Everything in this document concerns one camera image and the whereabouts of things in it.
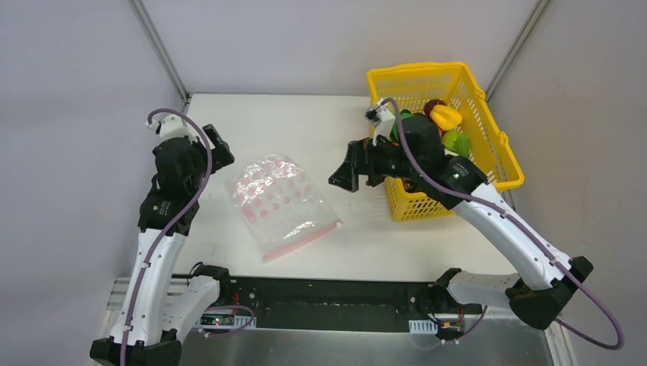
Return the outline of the green toy bok choy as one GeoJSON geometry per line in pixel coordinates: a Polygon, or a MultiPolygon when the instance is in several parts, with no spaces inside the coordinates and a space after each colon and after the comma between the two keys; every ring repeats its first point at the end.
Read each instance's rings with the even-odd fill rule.
{"type": "MultiPolygon", "coordinates": [[[[408,109],[403,109],[400,112],[400,117],[402,120],[413,117],[414,114],[412,114],[408,109]]],[[[398,132],[398,123],[394,122],[394,125],[391,128],[391,132],[389,134],[389,140],[395,144],[399,144],[399,132],[398,132]]]]}

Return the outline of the dark purple toy onion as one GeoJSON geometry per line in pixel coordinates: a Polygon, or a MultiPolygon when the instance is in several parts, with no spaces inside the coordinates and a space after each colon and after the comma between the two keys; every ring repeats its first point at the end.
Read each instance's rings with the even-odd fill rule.
{"type": "Polygon", "coordinates": [[[423,112],[425,113],[425,115],[430,115],[431,111],[437,105],[446,106],[447,103],[442,99],[431,99],[423,106],[423,112]]]}

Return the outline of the clear pink-dotted zip bag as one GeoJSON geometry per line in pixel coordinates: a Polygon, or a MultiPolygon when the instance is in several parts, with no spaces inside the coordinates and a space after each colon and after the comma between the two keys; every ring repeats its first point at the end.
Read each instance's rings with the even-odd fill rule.
{"type": "Polygon", "coordinates": [[[309,174],[282,154],[251,162],[224,187],[264,262],[285,256],[343,225],[309,174]]]}

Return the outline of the yellow toy bell pepper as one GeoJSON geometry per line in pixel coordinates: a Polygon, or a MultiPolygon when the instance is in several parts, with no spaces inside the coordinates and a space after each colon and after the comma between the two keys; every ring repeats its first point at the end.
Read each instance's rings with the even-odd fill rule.
{"type": "Polygon", "coordinates": [[[443,131],[453,130],[463,121],[462,115],[455,108],[442,104],[432,108],[430,118],[443,131]]]}

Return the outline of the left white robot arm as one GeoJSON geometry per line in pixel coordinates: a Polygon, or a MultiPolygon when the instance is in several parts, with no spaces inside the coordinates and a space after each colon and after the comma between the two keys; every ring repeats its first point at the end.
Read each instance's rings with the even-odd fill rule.
{"type": "Polygon", "coordinates": [[[199,204],[205,178],[233,163],[234,156],[208,124],[199,137],[186,126],[161,137],[153,149],[156,174],[140,205],[136,262],[117,322],[89,355],[100,365],[177,365],[182,343],[209,305],[224,308],[233,288],[227,269],[199,265],[188,289],[164,307],[172,271],[199,204]]]}

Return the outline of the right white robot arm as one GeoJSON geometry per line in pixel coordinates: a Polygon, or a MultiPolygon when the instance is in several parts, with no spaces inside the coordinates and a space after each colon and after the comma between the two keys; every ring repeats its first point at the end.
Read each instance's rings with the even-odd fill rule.
{"type": "Polygon", "coordinates": [[[570,258],[546,245],[554,257],[549,259],[514,224],[519,215],[511,211],[487,176],[470,159],[446,154],[437,127],[421,114],[404,119],[403,124],[407,145],[425,173],[444,188],[471,195],[471,200],[453,197],[427,183],[402,146],[385,136],[349,142],[343,163],[328,182],[355,192],[362,175],[371,187],[386,178],[410,180],[427,197],[476,228],[516,269],[514,274],[492,275],[450,268],[432,286],[436,308],[450,313],[462,304],[500,307],[534,329],[547,329],[577,291],[573,280],[584,281],[593,265],[583,256],[570,258]]]}

